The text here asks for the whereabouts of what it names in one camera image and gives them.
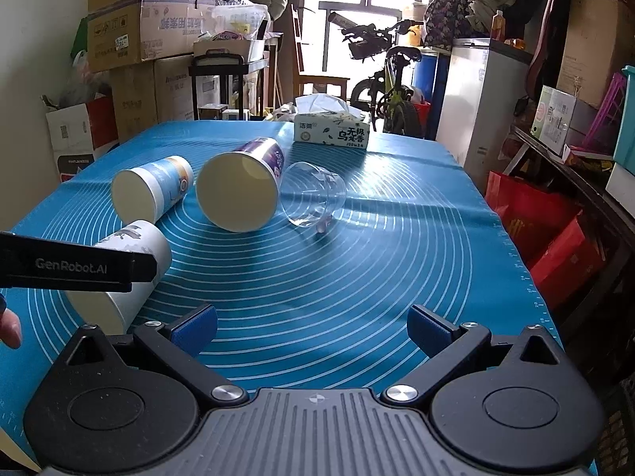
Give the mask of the person's left hand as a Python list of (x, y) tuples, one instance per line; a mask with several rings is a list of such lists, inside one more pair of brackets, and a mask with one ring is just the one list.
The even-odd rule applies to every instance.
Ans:
[(6, 299), (0, 296), (0, 341), (9, 348), (21, 347), (21, 320), (6, 306)]

